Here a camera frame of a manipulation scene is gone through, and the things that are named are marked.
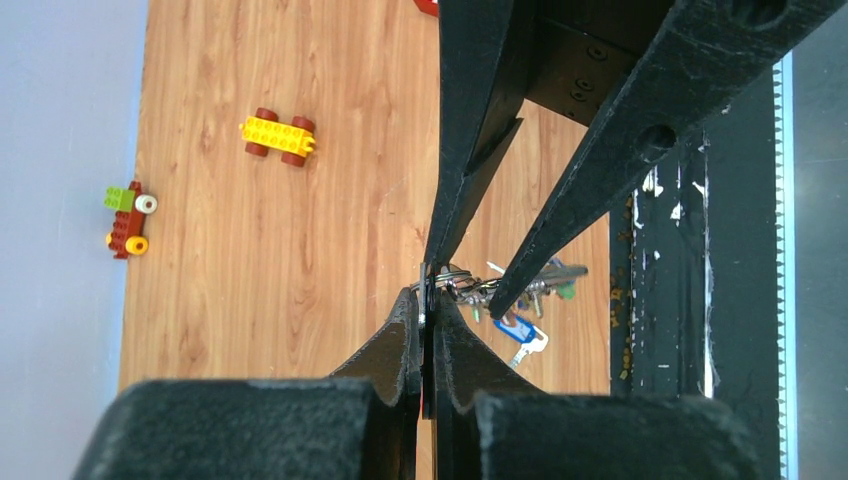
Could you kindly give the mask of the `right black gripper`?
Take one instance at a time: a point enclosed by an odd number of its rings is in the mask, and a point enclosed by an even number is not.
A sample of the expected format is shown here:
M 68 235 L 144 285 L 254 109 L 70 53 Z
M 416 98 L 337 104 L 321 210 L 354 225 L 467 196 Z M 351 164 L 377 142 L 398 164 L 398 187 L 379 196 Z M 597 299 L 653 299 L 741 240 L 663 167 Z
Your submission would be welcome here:
M 503 274 L 489 302 L 494 318 L 679 140 L 843 5 L 550 0 L 536 14 L 533 1 L 440 2 L 439 171 L 425 264 L 454 256 L 525 98 L 592 123 Z

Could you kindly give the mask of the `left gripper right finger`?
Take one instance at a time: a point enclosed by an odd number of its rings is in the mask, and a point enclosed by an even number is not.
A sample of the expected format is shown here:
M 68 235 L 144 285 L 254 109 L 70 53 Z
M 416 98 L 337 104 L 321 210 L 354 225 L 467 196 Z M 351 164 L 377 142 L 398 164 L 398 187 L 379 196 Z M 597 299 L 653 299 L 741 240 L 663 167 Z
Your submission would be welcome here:
M 431 305 L 431 421 L 436 479 L 505 479 L 519 457 L 508 415 L 541 390 L 467 325 L 447 293 Z

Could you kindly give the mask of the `blue tagged key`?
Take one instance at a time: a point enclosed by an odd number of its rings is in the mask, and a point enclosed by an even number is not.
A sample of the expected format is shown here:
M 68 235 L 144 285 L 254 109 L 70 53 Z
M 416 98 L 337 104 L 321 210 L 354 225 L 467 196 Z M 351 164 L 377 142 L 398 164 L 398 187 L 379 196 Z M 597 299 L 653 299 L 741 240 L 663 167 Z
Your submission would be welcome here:
M 544 351 L 549 343 L 549 337 L 528 319 L 520 315 L 504 316 L 493 321 L 495 327 L 518 345 L 517 353 L 508 362 L 515 369 L 525 357 Z

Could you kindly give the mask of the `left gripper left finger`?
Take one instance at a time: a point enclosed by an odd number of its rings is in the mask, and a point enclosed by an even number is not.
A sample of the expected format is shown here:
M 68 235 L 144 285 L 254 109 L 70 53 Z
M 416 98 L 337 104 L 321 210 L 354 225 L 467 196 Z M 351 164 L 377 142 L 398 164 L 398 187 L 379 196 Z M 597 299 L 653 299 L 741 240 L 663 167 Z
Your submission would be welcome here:
M 362 442 L 362 479 L 413 479 L 421 410 L 421 345 L 416 294 L 400 290 L 389 316 L 331 378 L 366 381 L 374 395 Z

